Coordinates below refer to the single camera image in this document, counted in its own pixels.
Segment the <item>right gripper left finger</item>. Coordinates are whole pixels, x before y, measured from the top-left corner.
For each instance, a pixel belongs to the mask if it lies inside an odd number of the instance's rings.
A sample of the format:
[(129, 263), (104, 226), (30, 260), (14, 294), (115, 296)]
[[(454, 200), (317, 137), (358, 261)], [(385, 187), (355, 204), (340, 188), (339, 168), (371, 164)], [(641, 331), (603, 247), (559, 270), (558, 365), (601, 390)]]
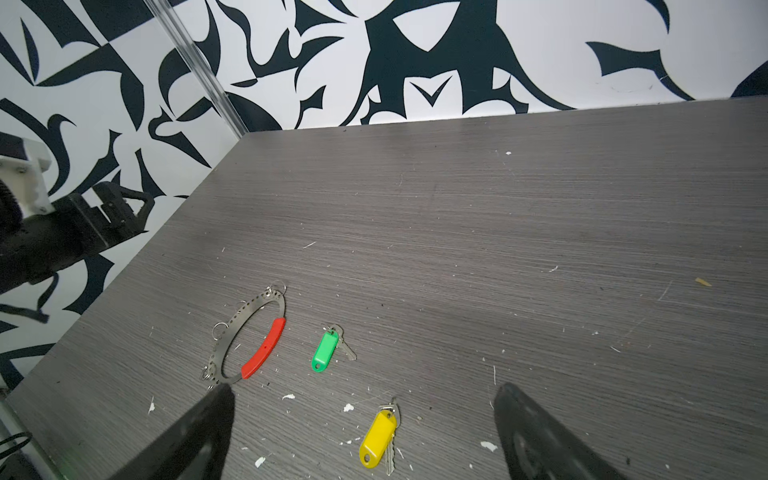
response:
[(220, 479), (234, 417), (235, 394), (230, 386), (219, 385), (112, 477)]

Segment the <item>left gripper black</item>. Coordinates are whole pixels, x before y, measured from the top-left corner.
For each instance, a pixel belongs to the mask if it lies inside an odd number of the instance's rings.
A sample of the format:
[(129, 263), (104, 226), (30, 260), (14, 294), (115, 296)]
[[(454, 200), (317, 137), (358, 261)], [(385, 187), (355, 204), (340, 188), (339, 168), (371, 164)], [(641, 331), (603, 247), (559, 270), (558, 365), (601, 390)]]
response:
[(152, 195), (109, 181), (93, 190), (100, 206), (90, 206), (79, 193), (53, 202), (55, 212), (74, 225), (85, 252), (103, 252), (145, 232), (155, 206)]

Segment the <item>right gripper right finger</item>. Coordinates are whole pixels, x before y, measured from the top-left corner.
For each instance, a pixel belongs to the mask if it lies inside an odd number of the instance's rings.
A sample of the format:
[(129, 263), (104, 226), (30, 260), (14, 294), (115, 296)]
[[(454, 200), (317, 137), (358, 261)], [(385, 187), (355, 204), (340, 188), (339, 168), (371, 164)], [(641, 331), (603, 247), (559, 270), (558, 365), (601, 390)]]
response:
[(493, 409), (512, 479), (624, 477), (517, 385), (501, 385)]

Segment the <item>red capped key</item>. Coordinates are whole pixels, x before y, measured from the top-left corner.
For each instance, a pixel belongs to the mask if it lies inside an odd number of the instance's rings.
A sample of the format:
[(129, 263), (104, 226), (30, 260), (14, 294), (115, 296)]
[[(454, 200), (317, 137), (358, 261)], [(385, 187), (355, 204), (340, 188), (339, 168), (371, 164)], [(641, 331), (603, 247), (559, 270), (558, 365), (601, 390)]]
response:
[(254, 353), (254, 355), (241, 367), (240, 376), (242, 379), (248, 379), (255, 374), (266, 362), (274, 348), (277, 346), (283, 330), (286, 326), (286, 319), (284, 317), (277, 318), (273, 321), (271, 329), (261, 346)]

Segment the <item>yellow capped key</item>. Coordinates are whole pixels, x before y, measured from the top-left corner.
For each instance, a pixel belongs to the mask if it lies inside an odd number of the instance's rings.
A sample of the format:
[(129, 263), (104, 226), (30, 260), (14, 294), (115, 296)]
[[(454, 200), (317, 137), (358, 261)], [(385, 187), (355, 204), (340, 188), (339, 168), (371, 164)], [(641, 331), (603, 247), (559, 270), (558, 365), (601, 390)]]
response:
[(381, 405), (359, 448), (359, 460), (366, 469), (382, 465), (387, 476), (395, 471), (395, 437), (401, 423), (399, 405), (395, 397)]

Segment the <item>green capped key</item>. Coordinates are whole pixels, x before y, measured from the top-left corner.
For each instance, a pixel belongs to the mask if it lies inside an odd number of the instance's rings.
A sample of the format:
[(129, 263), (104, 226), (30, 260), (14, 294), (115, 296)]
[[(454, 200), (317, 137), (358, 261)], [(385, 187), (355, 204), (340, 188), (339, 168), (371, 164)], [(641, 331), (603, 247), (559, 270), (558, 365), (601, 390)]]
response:
[(332, 324), (323, 334), (310, 362), (312, 370), (323, 372), (330, 365), (335, 352), (341, 349), (350, 361), (356, 361), (357, 355), (344, 339), (344, 330), (339, 324)]

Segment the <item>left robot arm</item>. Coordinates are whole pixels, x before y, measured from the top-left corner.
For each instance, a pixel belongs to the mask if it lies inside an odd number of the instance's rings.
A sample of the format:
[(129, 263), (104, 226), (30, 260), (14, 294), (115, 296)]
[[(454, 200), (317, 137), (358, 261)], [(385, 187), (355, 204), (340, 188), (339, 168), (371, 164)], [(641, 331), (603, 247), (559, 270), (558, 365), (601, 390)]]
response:
[(52, 203), (44, 214), (22, 217), (19, 201), (1, 185), (1, 291), (36, 284), (73, 264), (145, 232), (155, 200), (114, 182), (94, 191), (102, 201), (89, 205), (79, 193)]

